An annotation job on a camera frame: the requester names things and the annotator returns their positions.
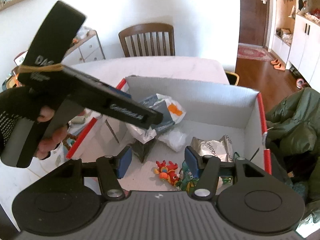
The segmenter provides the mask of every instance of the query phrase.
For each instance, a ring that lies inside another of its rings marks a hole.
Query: marble table
[[[222,65],[212,59],[196,57],[134,57],[101,60],[74,65],[77,70],[90,74],[116,87],[129,75],[168,77],[229,84]],[[62,146],[52,151],[50,158],[33,158],[26,169],[12,168],[0,162],[0,204],[16,226],[11,206],[15,196],[65,161]]]

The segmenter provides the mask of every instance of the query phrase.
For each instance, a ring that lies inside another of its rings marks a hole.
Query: pair of slippers
[[[271,61],[274,69],[285,71],[285,66],[278,59]]]

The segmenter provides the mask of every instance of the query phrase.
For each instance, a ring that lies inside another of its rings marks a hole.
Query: red toy
[[[179,177],[175,173],[175,170],[178,168],[177,163],[169,161],[169,165],[166,165],[165,161],[162,163],[156,161],[159,169],[154,169],[155,174],[159,174],[159,178],[162,180],[167,180],[172,186],[175,186],[179,180]]]

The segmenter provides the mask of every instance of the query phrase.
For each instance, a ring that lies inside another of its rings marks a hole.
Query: pink rug
[[[273,56],[264,48],[255,46],[238,46],[238,58],[272,61]]]

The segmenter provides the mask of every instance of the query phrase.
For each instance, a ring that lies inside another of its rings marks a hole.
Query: wooden floor
[[[261,92],[266,112],[283,98],[299,90],[289,70],[273,69],[270,62],[238,58],[236,73],[240,76],[238,86]]]

